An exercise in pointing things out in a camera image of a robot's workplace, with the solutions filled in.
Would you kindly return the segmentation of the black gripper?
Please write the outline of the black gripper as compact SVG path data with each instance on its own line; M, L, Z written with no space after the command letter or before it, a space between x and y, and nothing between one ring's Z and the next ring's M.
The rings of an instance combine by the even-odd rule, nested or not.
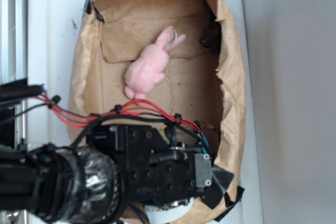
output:
M171 147L151 126L99 125L86 142L117 167L118 203L108 221L119 219L130 203L167 207L204 195L212 184L209 154L197 146Z

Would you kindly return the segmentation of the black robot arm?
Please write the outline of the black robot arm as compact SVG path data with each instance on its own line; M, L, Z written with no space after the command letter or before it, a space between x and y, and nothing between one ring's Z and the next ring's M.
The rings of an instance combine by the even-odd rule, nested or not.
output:
M170 209L202 197L213 159L200 127L147 100L80 116L43 86L1 86L1 106L36 98L81 129L73 143L1 150L1 210L24 209L46 223L112 223L135 204Z

